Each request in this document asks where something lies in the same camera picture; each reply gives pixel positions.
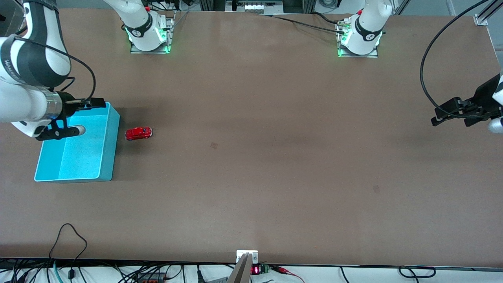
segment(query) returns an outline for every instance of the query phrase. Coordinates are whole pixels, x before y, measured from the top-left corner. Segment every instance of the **brown tabletop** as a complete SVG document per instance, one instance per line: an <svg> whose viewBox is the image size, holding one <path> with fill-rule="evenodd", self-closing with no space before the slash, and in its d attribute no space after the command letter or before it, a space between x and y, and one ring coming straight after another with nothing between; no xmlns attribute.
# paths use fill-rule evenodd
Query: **brown tabletop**
<svg viewBox="0 0 503 283"><path fill-rule="evenodd" d="M503 267L502 137L486 122L432 127L419 83L449 19L391 17L379 58L363 59L337 57L332 33L190 13L171 54L133 55L113 10L61 10L69 53L121 115L114 177L36 183L40 143L0 125L0 256L46 256L71 222L86 258L231 262L258 249L279 263ZM443 103L498 72L486 28L465 17L425 78ZM68 91L87 96L87 71L74 62L72 75ZM125 141L136 126L154 137ZM68 229L54 256L81 248Z"/></svg>

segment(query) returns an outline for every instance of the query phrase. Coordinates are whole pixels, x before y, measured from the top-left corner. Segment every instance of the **metal frame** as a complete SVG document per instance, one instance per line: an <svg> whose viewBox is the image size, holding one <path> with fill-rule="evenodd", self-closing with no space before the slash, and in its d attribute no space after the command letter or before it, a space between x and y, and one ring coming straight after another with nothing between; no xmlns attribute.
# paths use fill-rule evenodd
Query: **metal frame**
<svg viewBox="0 0 503 283"><path fill-rule="evenodd" d="M410 0L403 0L402 4L396 8L394 15L401 15L403 13L403 10L407 8L407 5L409 5Z"/></svg>
<svg viewBox="0 0 503 283"><path fill-rule="evenodd" d="M487 26L487 20L503 6L503 0L493 0L473 19L477 26Z"/></svg>
<svg viewBox="0 0 503 283"><path fill-rule="evenodd" d="M243 253L229 276L227 283L250 283L252 278L253 253Z"/></svg>

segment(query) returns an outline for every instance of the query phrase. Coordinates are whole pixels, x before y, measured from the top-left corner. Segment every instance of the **toy car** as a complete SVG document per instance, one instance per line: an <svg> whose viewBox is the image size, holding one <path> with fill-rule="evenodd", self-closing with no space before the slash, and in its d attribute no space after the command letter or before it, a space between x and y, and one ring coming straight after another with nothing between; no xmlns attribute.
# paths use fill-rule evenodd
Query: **toy car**
<svg viewBox="0 0 503 283"><path fill-rule="evenodd" d="M124 134L124 137L127 140L141 139L141 138L149 138L153 134L151 127L137 127L133 129L129 129Z"/></svg>

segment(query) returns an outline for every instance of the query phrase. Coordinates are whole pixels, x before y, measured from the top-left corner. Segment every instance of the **blue plastic bin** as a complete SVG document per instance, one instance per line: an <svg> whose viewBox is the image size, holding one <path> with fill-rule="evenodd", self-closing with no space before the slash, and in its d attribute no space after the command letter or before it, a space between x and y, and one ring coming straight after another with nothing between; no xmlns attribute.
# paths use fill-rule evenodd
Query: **blue plastic bin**
<svg viewBox="0 0 503 283"><path fill-rule="evenodd" d="M81 183L112 180L119 114L107 102L106 108L76 112L68 126L83 125L80 136L42 143L36 182Z"/></svg>

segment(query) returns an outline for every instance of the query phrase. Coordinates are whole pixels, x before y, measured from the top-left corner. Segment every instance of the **black cable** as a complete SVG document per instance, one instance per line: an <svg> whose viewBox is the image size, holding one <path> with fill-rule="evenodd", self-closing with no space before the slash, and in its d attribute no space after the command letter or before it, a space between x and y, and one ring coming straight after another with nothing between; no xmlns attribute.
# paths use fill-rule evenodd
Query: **black cable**
<svg viewBox="0 0 503 283"><path fill-rule="evenodd" d="M49 267L50 267L50 259L47 261L45 266L45 275L47 276L47 283L51 283L51 279L49 278Z"/></svg>
<svg viewBox="0 0 503 283"><path fill-rule="evenodd" d="M402 269L407 269L407 270L408 270L408 271L412 274L412 276L403 274ZM431 277L433 277L433 276L437 275L437 270L436 270L434 267L427 267L427 268L422 268L422 269L433 270L433 273L432 273L432 274L430 274L430 275L421 275L421 276L418 276L418 275L416 275L416 274L414 273L414 271L413 271L410 267L408 267L408 266L400 266L400 267L398 268L398 272L400 273L400 275L402 275L402 276L403 276L403 277L405 277L405 278L415 279L415 282L416 282L416 283L419 283L419 278L431 278Z"/></svg>
<svg viewBox="0 0 503 283"><path fill-rule="evenodd" d="M24 33L26 30L28 30L28 26L24 26L20 30L18 30L16 32L16 35L20 35L20 34Z"/></svg>
<svg viewBox="0 0 503 283"><path fill-rule="evenodd" d="M40 266L38 269L37 269L37 272L35 272L35 274L33 275L33 277L30 279L30 281L28 281L28 283L33 283L35 282L35 279L37 278L37 275L38 273L42 270L42 266Z"/></svg>
<svg viewBox="0 0 503 283"><path fill-rule="evenodd" d="M178 273L173 276L173 277L168 277L167 276L167 271L170 269L170 267L172 267L172 265L168 266L167 269L166 269L166 273L164 274L164 277L165 277L165 280L171 280L171 279L174 279L175 277L177 277L178 275L180 275L180 273L182 273L182 268L180 268L180 271L178 271Z"/></svg>
<svg viewBox="0 0 503 283"><path fill-rule="evenodd" d="M51 260L52 258L52 252L54 251L54 248L56 247L56 244L58 243L58 240L59 240L59 236L61 235L61 231L63 230L63 227L65 227L66 225L70 226L72 229L73 229L73 232L75 232L75 235L77 235L79 238L81 238L85 245L84 245L84 248L82 249L82 251L80 253L78 253L78 255L73 259L73 261L71 262L71 265L70 265L70 272L74 273L72 270L73 270L73 265L75 264L75 261L77 260L77 258L87 249L88 247L88 242L86 241L86 239L84 237L82 237L78 232L77 230L75 229L75 227L71 224L71 223L65 223L63 225L61 225L61 227L59 228L59 232L58 232L58 236L56 237L56 241L54 242L54 245L52 245L52 248L51 250L49 251L49 260ZM70 283L72 283L72 280L73 280L73 276L69 276L69 279L70 279Z"/></svg>
<svg viewBox="0 0 503 283"><path fill-rule="evenodd" d="M82 270L80 269L80 266L78 267L78 272L80 273L80 276L82 277L82 280L84 281L84 283L88 283L86 281L86 278L84 277L84 274L82 273Z"/></svg>
<svg viewBox="0 0 503 283"><path fill-rule="evenodd" d="M14 262L14 265L12 266L11 283L15 283L17 281L17 272L16 272L16 265L17 264L18 264L18 260L16 259L16 261Z"/></svg>
<svg viewBox="0 0 503 283"><path fill-rule="evenodd" d="M91 90L91 94L89 94L89 96L88 96L87 98L82 99L80 102L84 102L84 101L86 101L86 100L89 100L91 97L93 97L93 94L94 94L94 92L95 92L95 90L96 90L96 76L95 76L95 74L94 74L93 70L91 69L91 67L89 67L86 63L82 62L82 61L81 61L80 59L78 59L77 57L72 56L72 55L70 55L70 54L68 54L68 53L66 53L66 52L63 52L63 51L59 50L59 49L56 49L56 48L54 48L54 47L52 47L52 46L49 46L49 45L46 45L46 44L43 44L43 43L38 43L38 42L33 41L33 40L31 40L31 39L28 39L28 38L22 38L22 37L19 37L19 36L16 36L16 37L15 37L15 39L17 39L17 40L21 40L21 41L25 41L25 42L29 42L29 43L32 43L32 44L36 44L36 45L39 45L39 46L42 46L42 47L45 47L45 48L51 49L52 51L55 51L55 52L57 52L57 53L59 53L59 54L62 54L62 55L65 55L65 56L67 56L67 57L69 57L69 58L71 58L71 59L73 59L73 60L77 61L77 62L78 62L78 63L80 63L82 66L86 67L86 69L88 69L88 71L91 73L91 77L93 77L93 89Z"/></svg>
<svg viewBox="0 0 503 283"><path fill-rule="evenodd" d="M68 77L66 78L67 80L71 80L71 82L68 83L68 85L66 85L64 88L62 88L60 91L64 91L65 89L67 89L69 86L71 86L71 84L73 84L73 82L75 82L75 77Z"/></svg>
<svg viewBox="0 0 503 283"><path fill-rule="evenodd" d="M428 47L426 48L426 51L425 51L425 54L423 55L423 58L421 60L421 67L420 67L420 71L419 71L419 77L420 77L420 81L421 81L421 87L423 88L423 91L426 95L426 97L428 98L428 100L435 106L435 108L439 109L440 111L452 116L452 117L455 117L455 118L471 118L471 119L480 119L480 118L489 118L489 116L487 115L457 115L457 114L452 114L450 112L448 112L447 110L445 110L444 108L440 107L440 105L438 105L434 100L433 98L431 97L431 95L428 93L428 90L426 89L426 85L425 85L425 80L423 78L423 69L425 67L425 61L426 61L426 56L428 55L428 52L430 51L431 47L433 46L433 44L435 43L435 41L437 40L437 38L450 26L452 25L454 22L456 22L460 17L462 17L464 14L468 13L469 11L475 9L476 7L484 4L485 2L487 2L489 0L482 0L474 5L472 5L471 7L469 7L468 9L462 11L459 15L457 15L455 18L453 18L450 22L447 23L447 25L445 25L436 35L435 37L432 39L432 41L430 42L430 44L428 45Z"/></svg>
<svg viewBox="0 0 503 283"><path fill-rule="evenodd" d="M138 275L140 273L146 272L150 268L155 267L156 265L159 264L159 262L151 262L151 263L152 264L149 264L149 265L143 265L138 270L135 270L135 271L127 274L126 276L124 276L123 279L120 279L119 282L117 282L117 283L121 283L122 281L124 281L124 283L127 283L127 281L130 280L130 279L134 280L135 282L138 282Z"/></svg>
<svg viewBox="0 0 503 283"><path fill-rule="evenodd" d="M152 3L152 1L145 1L145 0L143 0L143 2L146 2L146 3L147 3L147 6L148 6L148 5L151 5L151 6L152 6L152 8L153 8L153 9L157 9L157 11L181 11L180 9L168 9L168 8L166 8L166 6L164 6L164 4L163 4L163 3L161 3L161 2L158 2L158 3L159 3L159 4L161 4L161 6L162 6L163 8L158 7L158 6L155 6L155 5Z"/></svg>
<svg viewBox="0 0 503 283"><path fill-rule="evenodd" d="M121 274L121 277L122 277L122 280L124 280L124 273L122 273L121 269L117 266L117 264L115 263L115 269Z"/></svg>
<svg viewBox="0 0 503 283"><path fill-rule="evenodd" d="M317 27L317 26L314 26L314 25L310 25L310 24L298 22L298 21L295 21L295 20L290 20L290 19L280 18L280 17L273 17L273 18L274 19L281 19L281 20L289 21L289 22L292 22L292 23L295 23L295 24L303 25L303 26L306 26L306 27L314 28L314 29L319 29L319 30L324 30L324 31L330 31L330 32L335 32L335 33L339 33L339 34L344 34L343 31L331 30L331 29L327 29L327 28Z"/></svg>
<svg viewBox="0 0 503 283"><path fill-rule="evenodd" d="M338 21L341 21L341 20L338 20L338 21L332 21L332 20L329 20L327 17L325 17L325 15L324 15L324 14L322 14L322 13L318 13L318 12L312 12L311 14L318 15L318 16L320 16L322 19L324 19L325 21L327 21L327 22L329 22L329 23L331 23L331 24L334 24L334 25L336 25L336 24L338 23Z"/></svg>
<svg viewBox="0 0 503 283"><path fill-rule="evenodd" d="M344 268L341 266L341 267L340 267L340 269L341 269L341 272L342 272L342 274L343 274L344 280L346 281L346 283L349 283L349 280L348 280L348 278L346 277L346 274L344 273Z"/></svg>
<svg viewBox="0 0 503 283"><path fill-rule="evenodd" d="M184 283L187 283L187 282L185 281L185 268L184 268L184 266L183 266L183 265L182 265L182 275L184 276Z"/></svg>

